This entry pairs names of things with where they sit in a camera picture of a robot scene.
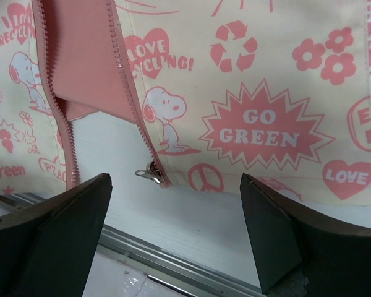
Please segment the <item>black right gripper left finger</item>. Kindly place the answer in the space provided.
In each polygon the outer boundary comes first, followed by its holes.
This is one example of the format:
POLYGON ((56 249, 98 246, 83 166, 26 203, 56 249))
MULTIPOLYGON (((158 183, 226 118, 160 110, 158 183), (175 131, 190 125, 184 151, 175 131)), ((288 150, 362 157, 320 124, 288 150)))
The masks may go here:
POLYGON ((0 296, 82 296, 111 193, 102 173, 0 216, 0 296))

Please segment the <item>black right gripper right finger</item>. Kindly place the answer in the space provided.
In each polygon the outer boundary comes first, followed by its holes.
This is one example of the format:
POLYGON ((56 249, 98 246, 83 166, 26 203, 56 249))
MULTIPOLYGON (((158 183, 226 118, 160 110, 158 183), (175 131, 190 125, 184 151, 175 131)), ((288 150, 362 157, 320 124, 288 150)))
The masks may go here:
POLYGON ((243 174, 240 194, 266 296, 371 296, 371 228, 329 217, 243 174))

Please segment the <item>pink and cream printed jacket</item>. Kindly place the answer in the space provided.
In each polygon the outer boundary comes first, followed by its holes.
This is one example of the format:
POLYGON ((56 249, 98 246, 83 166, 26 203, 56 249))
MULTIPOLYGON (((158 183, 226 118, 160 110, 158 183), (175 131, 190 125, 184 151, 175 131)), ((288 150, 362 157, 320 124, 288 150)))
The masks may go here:
POLYGON ((0 1, 0 194, 74 187, 99 111, 162 186, 371 205, 371 1, 0 1))

